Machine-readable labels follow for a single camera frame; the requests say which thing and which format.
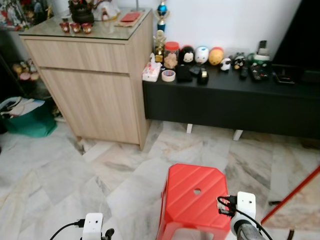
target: television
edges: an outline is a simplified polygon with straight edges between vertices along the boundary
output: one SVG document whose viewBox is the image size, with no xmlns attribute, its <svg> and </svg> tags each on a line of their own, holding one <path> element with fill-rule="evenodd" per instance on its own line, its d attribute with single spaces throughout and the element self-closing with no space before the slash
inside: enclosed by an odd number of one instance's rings
<svg viewBox="0 0 320 240">
<path fill-rule="evenodd" d="M 320 2 L 302 0 L 272 64 L 296 68 L 303 82 L 320 83 L 319 27 Z"/>
</svg>

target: white wall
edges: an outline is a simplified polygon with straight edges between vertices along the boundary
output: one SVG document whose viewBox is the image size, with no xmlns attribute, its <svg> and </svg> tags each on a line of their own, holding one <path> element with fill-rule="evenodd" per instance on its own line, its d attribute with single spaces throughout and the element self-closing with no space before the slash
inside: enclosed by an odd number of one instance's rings
<svg viewBox="0 0 320 240">
<path fill-rule="evenodd" d="M 260 40 L 267 40 L 273 56 L 300 1 L 167 0 L 170 17 L 166 21 L 165 33 L 168 41 L 177 41 L 181 46 L 220 46 L 225 49 L 244 48 L 250 51 L 257 49 Z M 117 2 L 120 7 L 136 5 L 135 0 Z M 160 0 L 139 0 L 141 7 L 153 9 L 156 9 L 159 3 Z"/>
</svg>

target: wooden cabinet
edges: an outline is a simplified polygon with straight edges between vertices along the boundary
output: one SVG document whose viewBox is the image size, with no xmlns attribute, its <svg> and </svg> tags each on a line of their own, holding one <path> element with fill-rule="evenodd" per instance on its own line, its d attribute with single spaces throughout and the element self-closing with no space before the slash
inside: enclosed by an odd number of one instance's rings
<svg viewBox="0 0 320 240">
<path fill-rule="evenodd" d="M 142 71 L 152 52 L 152 11 L 143 13 L 135 30 L 121 27 L 118 33 L 108 33 L 128 36 L 125 40 L 101 38 L 107 31 L 103 22 L 93 26 L 98 37 L 94 33 L 61 36 L 55 20 L 46 23 L 47 28 L 37 25 L 20 38 L 73 133 L 86 139 L 139 144 L 143 149 L 149 122 Z M 50 31 L 60 35 L 45 34 Z"/>
</svg>

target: cabinet door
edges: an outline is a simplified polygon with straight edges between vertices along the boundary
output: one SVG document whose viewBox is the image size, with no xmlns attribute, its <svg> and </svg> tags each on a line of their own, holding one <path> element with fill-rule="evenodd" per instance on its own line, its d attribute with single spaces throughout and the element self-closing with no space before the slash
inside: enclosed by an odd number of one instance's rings
<svg viewBox="0 0 320 240">
<path fill-rule="evenodd" d="M 128 75 L 54 69 L 41 72 L 77 136 L 139 143 Z"/>
</svg>

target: black cable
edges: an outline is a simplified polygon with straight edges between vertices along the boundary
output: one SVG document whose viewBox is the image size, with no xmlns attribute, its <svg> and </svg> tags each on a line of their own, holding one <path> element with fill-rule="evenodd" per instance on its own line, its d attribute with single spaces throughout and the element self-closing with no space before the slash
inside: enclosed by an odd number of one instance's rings
<svg viewBox="0 0 320 240">
<path fill-rule="evenodd" d="M 236 212 L 238 212 L 238 213 L 246 216 L 248 219 L 250 219 L 251 221 L 253 221 L 253 222 L 256 224 L 256 227 L 257 227 L 259 230 L 262 230 L 262 231 L 264 232 L 264 234 L 268 237 L 268 239 L 273 240 L 272 237 L 271 237 L 271 236 L 267 233 L 267 231 L 264 229 L 264 227 L 261 226 L 256 220 L 254 220 L 254 219 L 253 219 L 252 217 L 250 217 L 248 214 L 246 214 L 246 213 L 244 213 L 244 212 L 236 209 L 235 207 L 229 206 L 228 204 L 222 202 L 221 199 L 226 199 L 226 200 L 228 200 L 227 197 L 225 197 L 225 196 L 219 196 L 219 197 L 217 198 L 217 200 L 218 200 L 219 203 L 221 203 L 222 205 L 228 207 L 229 209 L 231 209 L 231 210 L 233 210 L 233 211 L 236 211 Z"/>
<path fill-rule="evenodd" d="M 83 228 L 85 224 L 85 219 L 80 219 L 79 221 L 73 222 L 73 223 L 69 223 L 67 225 L 64 225 L 63 227 L 61 227 L 58 231 L 56 231 L 56 233 L 50 238 L 50 240 L 53 240 L 58 233 L 60 233 L 63 229 L 70 227 L 70 226 L 78 226 L 79 228 Z"/>
</svg>

